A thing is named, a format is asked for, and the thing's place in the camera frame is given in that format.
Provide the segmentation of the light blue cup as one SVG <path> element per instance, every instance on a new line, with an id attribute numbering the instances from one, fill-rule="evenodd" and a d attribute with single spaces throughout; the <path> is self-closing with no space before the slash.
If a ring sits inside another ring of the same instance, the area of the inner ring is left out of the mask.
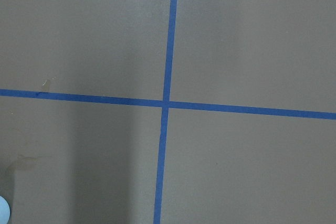
<path id="1" fill-rule="evenodd" d="M 0 196 L 0 224 L 8 224 L 10 216 L 10 206 L 6 199 Z"/>

